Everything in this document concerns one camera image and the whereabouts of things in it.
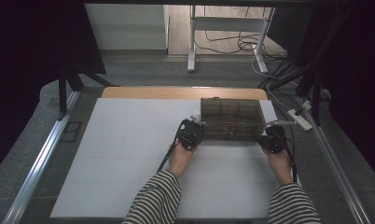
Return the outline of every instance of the power strip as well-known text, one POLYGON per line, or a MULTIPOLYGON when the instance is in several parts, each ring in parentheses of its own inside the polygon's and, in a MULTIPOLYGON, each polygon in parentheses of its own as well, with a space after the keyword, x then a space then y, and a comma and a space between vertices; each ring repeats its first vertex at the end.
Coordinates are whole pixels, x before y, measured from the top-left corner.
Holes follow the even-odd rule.
POLYGON ((288 115, 290 117, 292 117, 292 119, 298 123, 298 125, 304 130, 304 131, 309 131, 310 129, 313 128, 313 126, 306 120, 304 119, 302 116, 300 115, 296 115, 296 110, 295 109, 291 109, 289 110, 288 112, 288 115))

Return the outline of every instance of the black and white striped shirt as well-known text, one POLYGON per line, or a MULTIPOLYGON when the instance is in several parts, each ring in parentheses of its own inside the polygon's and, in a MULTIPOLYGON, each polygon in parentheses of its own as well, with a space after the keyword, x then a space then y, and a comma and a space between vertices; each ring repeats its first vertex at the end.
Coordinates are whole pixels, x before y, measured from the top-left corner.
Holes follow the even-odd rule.
MULTIPOLYGON (((122 224, 174 223, 181 186, 170 171, 150 178, 139 191, 122 224)), ((269 223, 321 223, 313 202, 299 184, 280 187, 271 197, 269 223)))

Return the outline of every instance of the white wall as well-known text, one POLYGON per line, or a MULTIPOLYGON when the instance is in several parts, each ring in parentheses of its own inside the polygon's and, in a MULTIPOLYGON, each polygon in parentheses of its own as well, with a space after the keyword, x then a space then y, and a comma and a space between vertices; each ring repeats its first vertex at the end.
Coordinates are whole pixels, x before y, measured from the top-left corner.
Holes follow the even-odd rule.
POLYGON ((85 4, 85 7, 99 49, 168 48, 167 6, 85 4))

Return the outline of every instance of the white surface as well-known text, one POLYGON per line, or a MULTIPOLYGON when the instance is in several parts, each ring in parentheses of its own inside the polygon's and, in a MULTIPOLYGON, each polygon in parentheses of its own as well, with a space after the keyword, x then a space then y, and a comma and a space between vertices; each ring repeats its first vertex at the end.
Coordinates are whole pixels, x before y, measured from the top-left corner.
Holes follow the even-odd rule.
POLYGON ((99 49, 167 49, 168 6, 85 4, 99 49))
MULTIPOLYGON (((276 119, 270 101, 261 106, 276 119)), ((99 99, 51 217, 125 217, 179 123, 198 111, 200 100, 99 99)), ((278 188, 252 142, 203 141, 179 181, 178 218, 266 217, 278 188)))

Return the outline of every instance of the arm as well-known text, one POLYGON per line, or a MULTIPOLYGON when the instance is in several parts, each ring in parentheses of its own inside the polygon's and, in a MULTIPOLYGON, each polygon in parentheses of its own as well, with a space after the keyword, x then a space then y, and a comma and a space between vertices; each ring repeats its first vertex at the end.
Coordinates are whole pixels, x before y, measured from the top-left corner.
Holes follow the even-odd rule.
POLYGON ((286 151, 275 154, 267 149, 263 151, 281 185, 271 197, 269 223, 321 223, 313 202, 303 188, 292 180, 286 151))
POLYGON ((124 223, 174 223, 181 201, 177 180, 190 164, 196 148, 177 145, 170 157, 170 168, 153 175, 139 191, 124 223))

